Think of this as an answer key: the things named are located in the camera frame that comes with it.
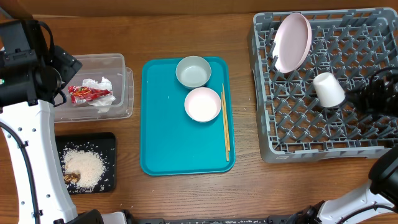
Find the red snack wrapper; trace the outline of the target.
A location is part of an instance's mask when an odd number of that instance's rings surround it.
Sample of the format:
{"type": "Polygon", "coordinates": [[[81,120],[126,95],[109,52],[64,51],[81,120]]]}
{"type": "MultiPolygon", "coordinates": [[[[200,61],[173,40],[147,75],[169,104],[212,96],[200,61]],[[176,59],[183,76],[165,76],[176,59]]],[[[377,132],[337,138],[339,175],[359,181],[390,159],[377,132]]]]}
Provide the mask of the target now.
{"type": "Polygon", "coordinates": [[[112,94],[112,91],[109,90],[99,90],[86,86],[69,86],[68,92],[72,103],[75,105],[98,100],[112,94]]]}

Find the white cup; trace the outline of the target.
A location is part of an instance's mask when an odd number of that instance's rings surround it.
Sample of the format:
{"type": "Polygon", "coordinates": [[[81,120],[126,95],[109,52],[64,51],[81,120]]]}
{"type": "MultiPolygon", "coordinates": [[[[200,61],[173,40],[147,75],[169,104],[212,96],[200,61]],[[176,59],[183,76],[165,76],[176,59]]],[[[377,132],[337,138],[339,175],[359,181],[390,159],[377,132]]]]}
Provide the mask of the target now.
{"type": "Polygon", "coordinates": [[[315,92],[324,108],[338,106],[345,100],[345,91],[334,74],[325,72],[313,79],[315,92]]]}

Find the white tissue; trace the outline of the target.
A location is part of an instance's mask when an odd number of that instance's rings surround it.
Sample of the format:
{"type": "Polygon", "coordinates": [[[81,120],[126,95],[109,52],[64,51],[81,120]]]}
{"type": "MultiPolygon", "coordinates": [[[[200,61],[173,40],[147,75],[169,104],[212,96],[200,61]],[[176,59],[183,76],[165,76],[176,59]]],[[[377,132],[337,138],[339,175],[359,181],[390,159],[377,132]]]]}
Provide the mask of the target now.
{"type": "Polygon", "coordinates": [[[98,90],[93,99],[89,100],[87,104],[94,106],[98,110],[98,113],[107,113],[112,103],[116,100],[116,97],[113,95],[111,81],[105,77],[102,77],[100,82],[87,78],[82,81],[82,85],[83,87],[98,90]]]}

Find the large pink plate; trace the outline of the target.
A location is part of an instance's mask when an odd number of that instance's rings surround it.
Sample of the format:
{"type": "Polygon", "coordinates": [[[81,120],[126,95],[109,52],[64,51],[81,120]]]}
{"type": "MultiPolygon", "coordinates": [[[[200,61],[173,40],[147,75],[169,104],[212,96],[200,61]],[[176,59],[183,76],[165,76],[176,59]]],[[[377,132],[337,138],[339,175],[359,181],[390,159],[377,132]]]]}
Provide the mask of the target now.
{"type": "Polygon", "coordinates": [[[309,21],[301,13],[292,13],[279,26],[274,38],[272,56],[277,57],[275,68],[289,73],[301,66],[312,44],[312,30],[309,21]]]}

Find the white-green bowl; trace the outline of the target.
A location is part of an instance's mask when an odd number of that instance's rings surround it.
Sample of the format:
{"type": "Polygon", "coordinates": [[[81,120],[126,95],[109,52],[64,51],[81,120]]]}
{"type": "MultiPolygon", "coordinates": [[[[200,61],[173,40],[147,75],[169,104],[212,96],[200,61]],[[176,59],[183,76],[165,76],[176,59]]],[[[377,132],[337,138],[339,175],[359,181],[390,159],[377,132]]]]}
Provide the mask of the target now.
{"type": "Polygon", "coordinates": [[[177,64],[177,80],[186,88],[203,87],[211,78],[211,67],[206,59],[199,56],[188,56],[177,64]]]}

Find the small pink saucer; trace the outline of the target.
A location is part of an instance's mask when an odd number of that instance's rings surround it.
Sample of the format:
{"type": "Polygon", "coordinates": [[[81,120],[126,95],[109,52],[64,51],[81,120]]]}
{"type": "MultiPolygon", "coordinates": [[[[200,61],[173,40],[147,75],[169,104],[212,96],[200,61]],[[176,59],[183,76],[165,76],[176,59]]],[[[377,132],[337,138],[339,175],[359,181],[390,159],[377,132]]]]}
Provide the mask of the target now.
{"type": "Polygon", "coordinates": [[[215,119],[221,111],[221,98],[216,91],[199,87],[189,92],[184,101],[186,114],[194,121],[206,123],[215,119]]]}

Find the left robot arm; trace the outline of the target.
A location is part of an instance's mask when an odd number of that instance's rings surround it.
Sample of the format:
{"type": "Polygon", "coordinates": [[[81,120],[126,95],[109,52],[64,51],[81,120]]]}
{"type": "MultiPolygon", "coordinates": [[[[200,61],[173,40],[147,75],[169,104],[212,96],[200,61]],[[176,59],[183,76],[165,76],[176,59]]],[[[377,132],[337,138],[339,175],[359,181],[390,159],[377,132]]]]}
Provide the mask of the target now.
{"type": "Polygon", "coordinates": [[[64,183],[48,101],[20,102],[1,111],[19,199],[19,223],[130,223],[126,212],[79,214],[64,183]]]}

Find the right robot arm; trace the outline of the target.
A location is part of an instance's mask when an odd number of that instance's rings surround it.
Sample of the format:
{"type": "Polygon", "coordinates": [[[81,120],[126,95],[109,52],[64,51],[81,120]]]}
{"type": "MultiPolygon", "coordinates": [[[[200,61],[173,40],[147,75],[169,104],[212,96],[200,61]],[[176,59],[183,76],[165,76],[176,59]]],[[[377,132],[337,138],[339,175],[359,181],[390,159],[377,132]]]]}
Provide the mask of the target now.
{"type": "MultiPolygon", "coordinates": [[[[330,73],[313,80],[322,106],[343,100],[365,114],[397,116],[397,80],[373,79],[364,87],[344,91],[330,73]]],[[[359,223],[368,218],[397,212],[397,147],[381,156],[369,171],[369,181],[346,195],[322,201],[289,217],[287,223],[359,223]]]]}

